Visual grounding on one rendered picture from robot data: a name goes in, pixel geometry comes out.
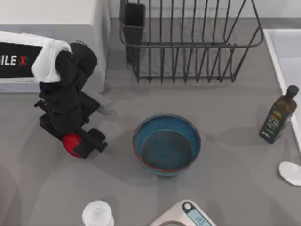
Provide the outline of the silver kitchen scale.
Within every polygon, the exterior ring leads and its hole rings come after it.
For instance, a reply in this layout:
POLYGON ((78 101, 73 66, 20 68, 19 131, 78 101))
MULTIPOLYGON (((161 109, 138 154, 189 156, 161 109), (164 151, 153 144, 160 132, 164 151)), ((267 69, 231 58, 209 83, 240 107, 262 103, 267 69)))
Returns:
POLYGON ((149 226, 217 226, 192 200, 178 201, 149 223, 149 226))

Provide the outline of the white spoon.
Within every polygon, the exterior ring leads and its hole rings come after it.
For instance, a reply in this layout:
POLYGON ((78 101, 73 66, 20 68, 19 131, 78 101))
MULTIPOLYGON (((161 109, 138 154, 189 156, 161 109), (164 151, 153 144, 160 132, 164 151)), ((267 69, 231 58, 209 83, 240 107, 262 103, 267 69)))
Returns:
POLYGON ((301 187, 301 166, 292 162, 284 161, 279 164, 280 176, 289 184, 301 187))

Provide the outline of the black utensil holder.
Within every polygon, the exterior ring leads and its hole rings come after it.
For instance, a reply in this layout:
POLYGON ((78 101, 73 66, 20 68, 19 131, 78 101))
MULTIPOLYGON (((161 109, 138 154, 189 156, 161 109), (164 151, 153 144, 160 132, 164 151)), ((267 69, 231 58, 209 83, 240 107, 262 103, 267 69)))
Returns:
POLYGON ((140 45, 145 28, 146 6, 143 3, 120 1, 119 20, 128 46, 140 45))

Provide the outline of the red round fruit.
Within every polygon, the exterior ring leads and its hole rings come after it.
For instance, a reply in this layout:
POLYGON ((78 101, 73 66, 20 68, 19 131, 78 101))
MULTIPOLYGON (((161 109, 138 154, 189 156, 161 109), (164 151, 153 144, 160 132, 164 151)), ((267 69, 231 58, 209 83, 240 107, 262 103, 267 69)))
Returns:
POLYGON ((77 147, 79 145, 80 141, 81 141, 81 138, 76 133, 66 134, 62 139, 62 143, 63 143, 65 150, 70 155, 72 155, 73 157, 76 157, 76 158, 79 158, 80 156, 77 153, 75 153, 74 149, 75 149, 75 147, 77 147))

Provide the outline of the white cabinet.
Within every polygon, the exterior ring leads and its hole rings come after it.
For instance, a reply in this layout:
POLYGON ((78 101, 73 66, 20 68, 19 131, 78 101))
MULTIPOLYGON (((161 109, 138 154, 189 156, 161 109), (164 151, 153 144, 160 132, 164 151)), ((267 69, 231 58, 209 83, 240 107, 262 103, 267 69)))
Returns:
POLYGON ((0 31, 84 42, 98 61, 86 87, 104 91, 111 32, 108 0, 0 0, 0 31))

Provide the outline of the blue bowl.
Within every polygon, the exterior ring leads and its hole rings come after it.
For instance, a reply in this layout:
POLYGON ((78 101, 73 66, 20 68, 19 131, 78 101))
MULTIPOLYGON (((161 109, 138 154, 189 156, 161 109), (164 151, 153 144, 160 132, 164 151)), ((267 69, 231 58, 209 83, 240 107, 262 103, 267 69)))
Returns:
POLYGON ((189 168, 201 151, 201 136, 186 118, 156 114, 136 127, 134 154, 141 165, 160 177, 174 177, 189 168))

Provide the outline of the dark olive oil bottle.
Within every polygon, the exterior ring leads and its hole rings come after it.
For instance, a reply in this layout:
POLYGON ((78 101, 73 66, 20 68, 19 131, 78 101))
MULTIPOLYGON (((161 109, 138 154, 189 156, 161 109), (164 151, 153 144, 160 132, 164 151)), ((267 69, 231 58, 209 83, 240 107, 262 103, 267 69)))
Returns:
POLYGON ((294 100, 298 92, 296 85, 289 85, 286 93, 273 103, 259 132, 259 136, 268 143, 273 144, 282 136, 298 106, 294 100))

